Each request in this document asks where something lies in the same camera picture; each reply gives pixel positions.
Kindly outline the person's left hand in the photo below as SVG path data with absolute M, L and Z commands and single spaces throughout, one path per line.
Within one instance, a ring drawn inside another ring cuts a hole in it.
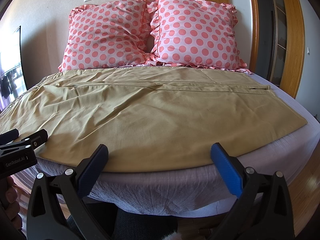
M 14 180 L 11 176 L 1 179 L 1 205 L 15 229 L 20 230 L 22 228 L 22 218 L 19 215 L 20 205 L 13 185 Z

